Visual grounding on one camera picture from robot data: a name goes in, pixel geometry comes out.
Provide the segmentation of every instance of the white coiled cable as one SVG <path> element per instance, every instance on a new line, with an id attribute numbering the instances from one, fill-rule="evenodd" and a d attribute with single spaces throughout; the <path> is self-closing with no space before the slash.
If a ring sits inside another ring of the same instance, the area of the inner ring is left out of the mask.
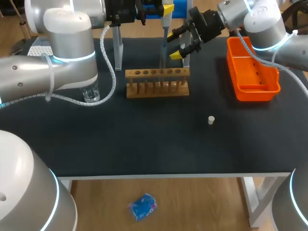
<path id="1" fill-rule="evenodd" d="M 249 47 L 247 46 L 246 42 L 244 41 L 242 35 L 240 34 L 240 32 L 236 29 L 235 30 L 236 32 L 236 35 L 240 38 L 241 40 L 241 43 L 244 45 L 245 49 L 248 51 L 248 53 L 250 54 L 251 57 L 253 57 L 255 60 L 261 62 L 262 64 L 267 64 L 267 65 L 270 65 L 270 66 L 274 66 L 274 67 L 277 67 L 277 68 L 280 68 L 281 70 L 287 72 L 295 81 L 296 83 L 298 83 L 298 85 L 300 86 L 300 88 L 303 90 L 304 94 L 306 95 L 306 97 L 308 98 L 308 90 L 307 88 L 305 87 L 305 85 L 302 83 L 302 81 L 300 81 L 300 79 L 297 77 L 296 74 L 294 74 L 289 68 L 285 67 L 285 66 L 282 66 L 280 64 L 277 64 L 277 63 L 273 63 L 273 62 L 270 62 L 270 61 L 266 61 L 266 60 L 263 60 L 259 57 L 257 57 L 250 49 Z"/>
<path id="2" fill-rule="evenodd" d="M 109 94 L 105 98 L 103 98 L 102 100 L 95 102 L 95 103 L 85 103 L 85 102 L 74 100 L 74 99 L 71 99 L 69 97 L 66 97 L 66 96 L 63 96 L 63 95 L 58 95 L 58 94 L 51 94 L 50 95 L 51 97 L 57 98 L 57 99 L 60 99 L 60 100 L 65 100 L 65 101 L 68 101 L 70 103 L 74 103 L 74 104 L 84 106 L 84 107 L 97 106 L 97 105 L 100 105 L 100 104 L 106 102 L 107 100 L 109 100 L 111 98 L 111 96 L 113 95 L 113 93 L 116 89 L 116 74 L 115 74 L 115 71 L 112 68 L 112 65 L 111 65 L 108 57 L 107 57 L 107 54 L 106 54 L 106 51 L 105 51 L 105 46 L 104 46 L 104 38 L 105 38 L 105 35 L 106 35 L 106 33 L 109 29 L 110 29 L 110 26 L 106 26 L 104 28 L 102 35 L 101 35 L 101 39 L 100 39 L 100 46 L 101 46 L 102 54 L 103 54 L 103 57 L 104 57 L 104 59 L 107 63 L 107 66 L 109 68 L 109 71 L 110 71 L 110 74 L 111 74 L 111 77 L 112 77 L 112 87 L 111 87 Z M 46 96 L 48 96 L 47 93 L 41 93 L 41 94 L 23 97 L 23 98 L 18 99 L 18 100 L 13 100 L 13 101 L 10 101 L 10 102 L 0 104 L 0 108 L 12 105 L 14 103 L 17 103 L 17 102 L 20 102 L 20 101 L 23 101 L 23 100 L 26 100 L 26 99 L 31 99 L 31 98 L 36 98 L 36 97 L 46 97 Z"/>

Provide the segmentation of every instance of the black table surface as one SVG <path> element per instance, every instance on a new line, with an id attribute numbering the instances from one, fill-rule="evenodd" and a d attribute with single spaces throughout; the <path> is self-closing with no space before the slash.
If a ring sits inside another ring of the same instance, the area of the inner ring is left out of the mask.
<path id="1" fill-rule="evenodd" d="M 82 107 L 29 99 L 0 110 L 0 129 L 25 140 L 58 177 L 290 172 L 308 160 L 308 100 L 285 72 L 271 102 L 241 103 L 231 85 L 226 38 L 216 38 L 191 55 L 190 96 L 126 99 L 125 69 L 157 68 L 162 40 L 123 42 L 123 70 L 109 101 Z M 112 41 L 105 45 L 114 64 Z M 98 40 L 95 48 L 104 97 L 111 76 Z M 171 44 L 169 53 L 176 48 Z M 58 93 L 83 100 L 80 90 Z M 209 116 L 216 118 L 212 126 Z"/>

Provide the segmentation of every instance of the test tube rack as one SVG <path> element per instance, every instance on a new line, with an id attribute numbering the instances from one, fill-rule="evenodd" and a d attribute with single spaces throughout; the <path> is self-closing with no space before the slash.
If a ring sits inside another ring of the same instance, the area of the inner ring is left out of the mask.
<path id="1" fill-rule="evenodd" d="M 189 95 L 189 67 L 126 70 L 127 98 L 152 98 Z"/>

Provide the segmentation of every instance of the blue plastic bag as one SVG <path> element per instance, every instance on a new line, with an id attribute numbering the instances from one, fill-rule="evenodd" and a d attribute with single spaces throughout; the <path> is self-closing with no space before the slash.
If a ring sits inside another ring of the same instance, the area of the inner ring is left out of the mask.
<path id="1" fill-rule="evenodd" d="M 145 194 L 134 203 L 128 205 L 128 210 L 135 217 L 136 221 L 140 221 L 150 215 L 157 208 L 154 197 Z"/>

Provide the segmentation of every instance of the orange tray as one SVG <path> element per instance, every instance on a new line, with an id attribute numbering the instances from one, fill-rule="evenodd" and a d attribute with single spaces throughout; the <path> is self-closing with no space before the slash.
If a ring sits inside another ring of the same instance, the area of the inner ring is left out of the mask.
<path id="1" fill-rule="evenodd" d="M 253 51 L 249 37 L 244 40 Z M 280 92 L 277 68 L 266 67 L 252 58 L 238 37 L 228 38 L 227 44 L 227 62 L 238 100 L 270 101 Z"/>

